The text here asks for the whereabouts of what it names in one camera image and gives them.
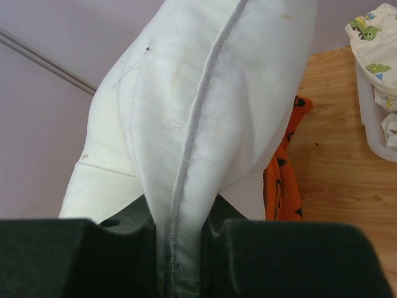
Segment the orange cloth with black pattern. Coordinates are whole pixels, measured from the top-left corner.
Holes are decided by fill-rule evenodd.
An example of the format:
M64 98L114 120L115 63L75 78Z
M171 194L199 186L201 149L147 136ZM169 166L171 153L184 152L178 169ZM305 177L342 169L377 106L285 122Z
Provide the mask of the orange cloth with black pattern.
M287 131L264 171L266 220L302 220L302 201L287 149L299 123L312 107L311 100L300 96L295 98Z

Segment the wooden floor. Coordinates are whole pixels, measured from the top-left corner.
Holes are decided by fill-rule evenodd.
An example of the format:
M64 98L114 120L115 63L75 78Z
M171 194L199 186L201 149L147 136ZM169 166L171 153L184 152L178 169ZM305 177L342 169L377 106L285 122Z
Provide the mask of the wooden floor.
M314 102L288 149L305 220L360 227L397 293L397 163L367 145L350 47L313 55L299 95Z

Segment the white fabric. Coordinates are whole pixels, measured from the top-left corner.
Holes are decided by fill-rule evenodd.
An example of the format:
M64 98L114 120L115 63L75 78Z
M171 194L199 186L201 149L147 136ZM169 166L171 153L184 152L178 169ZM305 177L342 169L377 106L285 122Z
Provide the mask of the white fabric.
M397 115L389 114L381 123L385 131L386 147L397 151Z
M316 4L167 0L93 100L60 217L100 222L145 193L160 288L166 270L175 294L198 296L202 225L216 194L278 147Z
M347 24L346 32L367 79L381 92L397 97L397 8L384 3Z

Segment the laundry basket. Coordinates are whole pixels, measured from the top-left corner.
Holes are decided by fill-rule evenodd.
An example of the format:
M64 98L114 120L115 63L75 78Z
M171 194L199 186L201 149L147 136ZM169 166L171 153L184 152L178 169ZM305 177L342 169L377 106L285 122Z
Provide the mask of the laundry basket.
M381 122L386 118L388 113L375 102L373 86L366 79L357 62L355 68L357 73L361 122L365 126L368 145L379 157L397 162L397 152L386 147L385 133L381 126Z

